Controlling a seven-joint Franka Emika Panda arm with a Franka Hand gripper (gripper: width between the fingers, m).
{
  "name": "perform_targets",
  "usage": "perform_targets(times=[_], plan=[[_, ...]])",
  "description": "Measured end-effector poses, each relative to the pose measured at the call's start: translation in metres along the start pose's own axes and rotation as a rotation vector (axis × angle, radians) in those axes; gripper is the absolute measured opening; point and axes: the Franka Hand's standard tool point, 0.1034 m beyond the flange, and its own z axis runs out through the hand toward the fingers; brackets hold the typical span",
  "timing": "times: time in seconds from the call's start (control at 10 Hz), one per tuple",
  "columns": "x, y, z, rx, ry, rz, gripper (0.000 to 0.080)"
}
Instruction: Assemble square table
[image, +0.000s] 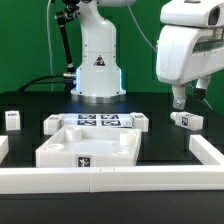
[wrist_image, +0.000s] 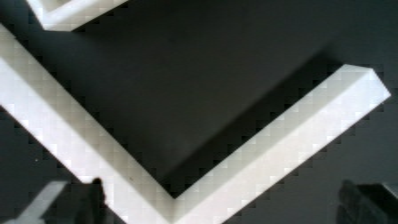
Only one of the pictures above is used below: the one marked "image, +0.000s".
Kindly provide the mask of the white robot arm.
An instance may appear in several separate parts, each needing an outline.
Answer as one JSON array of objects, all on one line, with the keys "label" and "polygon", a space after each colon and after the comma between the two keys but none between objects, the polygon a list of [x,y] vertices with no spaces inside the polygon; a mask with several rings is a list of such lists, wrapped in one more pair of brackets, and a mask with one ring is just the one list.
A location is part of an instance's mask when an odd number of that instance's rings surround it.
[{"label": "white robot arm", "polygon": [[[116,28],[98,13],[100,6],[129,6],[136,0],[77,0],[67,7],[67,21],[78,18],[82,63],[74,72],[73,97],[110,102],[125,94],[116,64]],[[211,75],[224,69],[224,0],[171,0],[161,9],[164,24],[157,42],[158,80],[172,86],[173,107],[186,104],[186,87],[195,80],[194,96],[203,99]]]}]

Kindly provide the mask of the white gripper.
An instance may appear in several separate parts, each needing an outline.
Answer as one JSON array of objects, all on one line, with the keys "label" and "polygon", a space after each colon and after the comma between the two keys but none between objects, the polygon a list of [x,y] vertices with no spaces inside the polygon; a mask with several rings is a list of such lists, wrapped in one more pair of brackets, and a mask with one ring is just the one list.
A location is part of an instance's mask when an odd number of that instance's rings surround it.
[{"label": "white gripper", "polygon": [[156,74],[161,82],[181,85],[172,86],[175,109],[183,110],[186,105],[186,86],[182,84],[199,78],[194,97],[203,100],[211,81],[210,74],[223,68],[221,28],[163,27],[158,41]]}]

